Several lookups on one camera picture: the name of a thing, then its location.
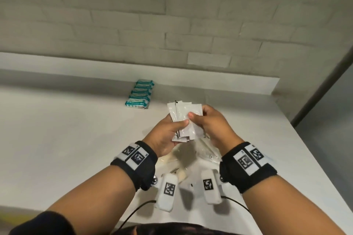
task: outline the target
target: person's left thumb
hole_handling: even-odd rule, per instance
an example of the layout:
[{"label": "person's left thumb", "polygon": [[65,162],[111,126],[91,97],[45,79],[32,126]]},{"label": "person's left thumb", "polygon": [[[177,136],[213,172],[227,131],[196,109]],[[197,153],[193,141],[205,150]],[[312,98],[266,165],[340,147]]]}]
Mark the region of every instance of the person's left thumb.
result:
[{"label": "person's left thumb", "polygon": [[171,122],[170,123],[171,131],[174,131],[174,132],[179,131],[180,129],[187,127],[188,124],[189,124],[189,119],[186,119],[180,122]]}]

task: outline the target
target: forearm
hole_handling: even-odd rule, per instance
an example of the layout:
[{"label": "forearm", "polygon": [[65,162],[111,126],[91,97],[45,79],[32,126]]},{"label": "forearm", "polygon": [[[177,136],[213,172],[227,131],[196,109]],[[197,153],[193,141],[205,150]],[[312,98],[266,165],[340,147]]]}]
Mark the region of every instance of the forearm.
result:
[{"label": "forearm", "polygon": [[320,208],[280,176],[261,181],[243,198],[264,235],[344,235]]},{"label": "forearm", "polygon": [[63,215],[77,235],[109,233],[134,195],[129,176],[118,166],[108,166],[64,195],[48,211]]}]

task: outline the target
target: black cable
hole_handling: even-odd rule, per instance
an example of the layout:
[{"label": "black cable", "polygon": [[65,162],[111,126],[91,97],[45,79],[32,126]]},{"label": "black cable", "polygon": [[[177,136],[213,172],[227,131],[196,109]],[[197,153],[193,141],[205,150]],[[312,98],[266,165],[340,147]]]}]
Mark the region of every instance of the black cable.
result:
[{"label": "black cable", "polygon": [[120,230],[120,229],[123,227],[123,225],[125,225],[126,222],[130,219],[130,217],[132,217],[132,215],[133,215],[134,213],[136,213],[136,211],[139,210],[142,206],[144,206],[145,204],[148,204],[148,203],[154,203],[154,204],[155,204],[156,202],[157,202],[156,200],[149,200],[149,201],[144,202],[143,204],[141,204],[139,207],[137,207],[137,208],[127,217],[127,219],[123,222],[123,224],[121,224],[120,228],[118,228],[117,230]]},{"label": "black cable", "polygon": [[240,202],[237,202],[236,200],[233,200],[232,198],[229,198],[229,197],[227,197],[227,196],[221,196],[221,198],[223,198],[223,199],[228,199],[228,200],[231,200],[231,201],[233,201],[233,202],[239,204],[241,207],[243,207],[246,211],[248,211],[248,212],[250,213],[249,209],[246,208],[245,206],[243,206]]}]

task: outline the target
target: concrete block wall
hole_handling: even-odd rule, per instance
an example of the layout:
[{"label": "concrete block wall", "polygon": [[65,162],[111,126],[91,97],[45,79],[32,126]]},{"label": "concrete block wall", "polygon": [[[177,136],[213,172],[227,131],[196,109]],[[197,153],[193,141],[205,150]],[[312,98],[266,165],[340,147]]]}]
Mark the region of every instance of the concrete block wall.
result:
[{"label": "concrete block wall", "polygon": [[353,44],[351,0],[0,0],[0,51],[277,76],[291,120]]}]

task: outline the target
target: metal screw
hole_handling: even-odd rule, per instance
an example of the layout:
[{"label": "metal screw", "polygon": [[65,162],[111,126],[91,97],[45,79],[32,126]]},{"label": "metal screw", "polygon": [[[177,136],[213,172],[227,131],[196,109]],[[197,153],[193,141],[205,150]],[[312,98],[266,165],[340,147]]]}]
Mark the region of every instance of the metal screw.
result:
[{"label": "metal screw", "polygon": [[158,178],[156,177],[156,175],[154,175],[152,180],[152,185],[156,185],[157,182],[158,182]]}]

